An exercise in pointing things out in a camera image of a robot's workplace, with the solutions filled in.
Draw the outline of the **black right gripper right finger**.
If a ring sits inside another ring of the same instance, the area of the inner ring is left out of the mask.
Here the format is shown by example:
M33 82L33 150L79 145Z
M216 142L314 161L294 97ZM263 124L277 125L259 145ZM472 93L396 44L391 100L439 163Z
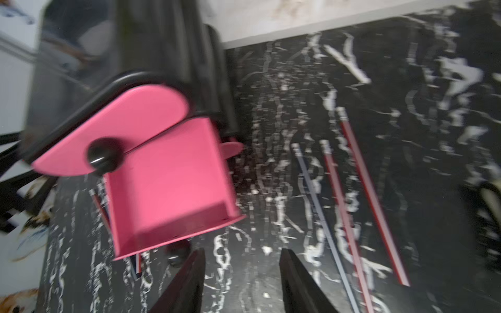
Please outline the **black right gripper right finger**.
M279 267L285 312L338 313L293 250L281 250Z

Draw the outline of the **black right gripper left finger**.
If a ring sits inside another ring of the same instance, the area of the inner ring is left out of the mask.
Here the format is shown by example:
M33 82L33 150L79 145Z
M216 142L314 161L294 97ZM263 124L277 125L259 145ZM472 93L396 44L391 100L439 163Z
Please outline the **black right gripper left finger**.
M149 312L200 312L205 270L205 252L203 249L197 249L189 255L183 267Z

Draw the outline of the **black drawer cabinet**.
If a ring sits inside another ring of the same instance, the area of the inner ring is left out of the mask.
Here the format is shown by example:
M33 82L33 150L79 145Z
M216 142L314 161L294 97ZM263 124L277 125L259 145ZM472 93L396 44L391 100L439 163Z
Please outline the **black drawer cabinet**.
M189 117L239 134L226 57L196 1L51 1L18 152L28 164L116 97L159 84L182 92Z

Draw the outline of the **pink top drawer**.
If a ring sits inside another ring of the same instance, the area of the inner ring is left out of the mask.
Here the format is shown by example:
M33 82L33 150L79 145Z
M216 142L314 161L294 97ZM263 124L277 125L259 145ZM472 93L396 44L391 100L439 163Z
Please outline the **pink top drawer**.
M189 101L171 87L132 88L81 124L32 163L47 176L83 176L94 171L87 149L99 138L115 138L128 152L187 117Z

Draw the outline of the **red pencil near drawer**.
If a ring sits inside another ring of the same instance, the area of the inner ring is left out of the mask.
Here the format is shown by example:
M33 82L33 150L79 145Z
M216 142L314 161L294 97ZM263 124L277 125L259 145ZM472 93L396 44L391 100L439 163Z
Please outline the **red pencil near drawer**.
M101 220L102 220L106 230L108 231L109 235L111 236L112 231L111 231L111 226L110 226L110 219L109 219L108 211L104 205L103 198L99 196L99 193L95 189L91 189L89 191L89 194L90 194L90 197L91 197L97 211L99 212L99 215L101 217Z

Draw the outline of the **red pencil right group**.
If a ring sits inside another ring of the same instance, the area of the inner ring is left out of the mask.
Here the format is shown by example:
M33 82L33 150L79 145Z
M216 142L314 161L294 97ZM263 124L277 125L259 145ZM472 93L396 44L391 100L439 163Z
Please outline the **red pencil right group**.
M341 182L339 179L339 175L336 170L336 165L333 161L332 150L330 147L330 143L327 140L320 141L322 151L324 157L326 159L326 165L328 170L330 171L331 176L331 184L333 186L333 193L337 199L338 208L341 216L341 220L343 222L343 226L345 229L345 234L348 242L348 246L350 247L350 251L352 254L353 265L357 272L357 277L360 283L361 293L363 295L367 312L374 313L373 302L371 299L371 294L369 291L369 287L367 284L367 280L365 277L365 272L363 268L363 262L361 260L360 252L358 249L357 241L352 230L350 215L347 210L347 205L344 199L344 192L342 190Z

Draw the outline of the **dark blue pencil right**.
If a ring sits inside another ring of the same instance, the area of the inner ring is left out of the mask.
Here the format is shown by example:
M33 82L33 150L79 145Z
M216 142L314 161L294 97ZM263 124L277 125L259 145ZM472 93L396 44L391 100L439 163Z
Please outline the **dark blue pencil right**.
M337 249L337 245L335 244L335 242L333 240L333 236L331 234L330 227L329 227L329 225L327 223L327 220L325 218L323 209L321 208L320 202L318 200L318 196L317 196L315 187L313 185L312 179L310 178L308 169L306 167L306 163L304 161L300 145L298 143L292 143L291 144L291 148L292 148L292 151L294 152L294 154L296 156L297 161L300 164L301 172L303 174L303 177L305 179L305 182L306 182L307 187L309 189L309 192L311 194L311 198L312 198L313 203L314 203L315 211L316 211L317 215L319 216L320 223L322 225L324 234L326 236L328 245L329 245L329 247L331 249L331 254L333 256L333 259L334 259L335 264L337 266L337 270L338 270L339 275L341 277L341 282L343 283L345 292L347 293L348 301L349 301L350 306L352 308L352 312L360 313L360 308L359 308L359 305L357 303L357 299L356 299L356 297L354 295L354 292L352 290L351 284L350 284L350 282L348 280L346 271L344 270L344 265L343 265L343 262L341 261L341 257L339 255L339 251Z

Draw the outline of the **white wooden stand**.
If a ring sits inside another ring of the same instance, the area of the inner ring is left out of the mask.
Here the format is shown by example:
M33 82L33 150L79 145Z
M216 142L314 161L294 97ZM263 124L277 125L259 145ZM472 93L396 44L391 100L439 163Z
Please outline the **white wooden stand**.
M465 5L457 0L199 1L202 19L224 48L263 43L381 20L403 14Z

